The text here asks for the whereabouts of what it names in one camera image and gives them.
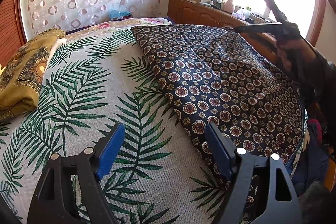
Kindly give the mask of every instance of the dark patterned fabric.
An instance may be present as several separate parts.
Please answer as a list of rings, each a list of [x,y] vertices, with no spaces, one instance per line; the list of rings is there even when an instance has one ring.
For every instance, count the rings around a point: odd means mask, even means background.
[[[254,155],[277,153],[285,164],[294,155],[304,121],[296,90],[230,27],[138,26],[132,31],[219,183],[227,184],[204,138],[209,122]]]

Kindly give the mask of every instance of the mustard yellow fabric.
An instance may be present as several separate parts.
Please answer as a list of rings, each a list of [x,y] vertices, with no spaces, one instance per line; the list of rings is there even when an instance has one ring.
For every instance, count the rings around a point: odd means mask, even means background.
[[[47,30],[23,45],[0,75],[0,121],[37,108],[50,50],[64,31]]]

